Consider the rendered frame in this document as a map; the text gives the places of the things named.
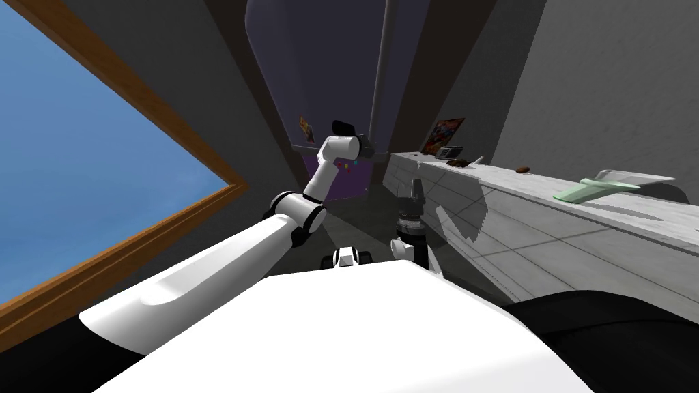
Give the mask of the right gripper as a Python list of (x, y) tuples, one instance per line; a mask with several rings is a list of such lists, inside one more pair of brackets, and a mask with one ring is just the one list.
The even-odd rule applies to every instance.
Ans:
[(425, 203), (422, 180), (414, 178), (411, 180), (410, 195), (407, 200), (407, 213), (424, 213)]

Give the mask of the colourful framed picture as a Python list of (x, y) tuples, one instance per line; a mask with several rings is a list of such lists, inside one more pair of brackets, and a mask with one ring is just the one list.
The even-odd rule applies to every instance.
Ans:
[(464, 118), (458, 118), (438, 121), (422, 147), (421, 153), (434, 156), (454, 137), (464, 120)]

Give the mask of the dark purple fridge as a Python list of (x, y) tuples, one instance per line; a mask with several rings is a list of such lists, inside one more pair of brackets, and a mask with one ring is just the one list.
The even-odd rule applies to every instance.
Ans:
[(393, 0), (393, 39), (372, 111), (386, 0), (248, 0), (246, 33), (289, 142), (310, 175), (334, 120), (388, 149), (430, 0)]

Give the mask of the dark fridge door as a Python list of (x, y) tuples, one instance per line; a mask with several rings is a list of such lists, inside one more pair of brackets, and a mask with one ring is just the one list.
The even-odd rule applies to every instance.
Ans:
[(368, 132), (385, 1), (248, 0), (246, 34), (294, 152), (315, 156), (334, 120)]

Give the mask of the white kitchen counter cabinet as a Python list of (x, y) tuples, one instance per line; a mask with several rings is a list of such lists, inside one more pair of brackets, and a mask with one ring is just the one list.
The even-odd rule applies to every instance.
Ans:
[(699, 207), (630, 193), (575, 205), (555, 199), (570, 181), (392, 155), (383, 185), (404, 196), (413, 179), (426, 225), (510, 300), (606, 291), (699, 323)]

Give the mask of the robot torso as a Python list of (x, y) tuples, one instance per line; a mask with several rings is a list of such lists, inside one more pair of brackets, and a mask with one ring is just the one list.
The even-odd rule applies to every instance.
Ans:
[(409, 261), (262, 278), (96, 393), (592, 393), (505, 311)]

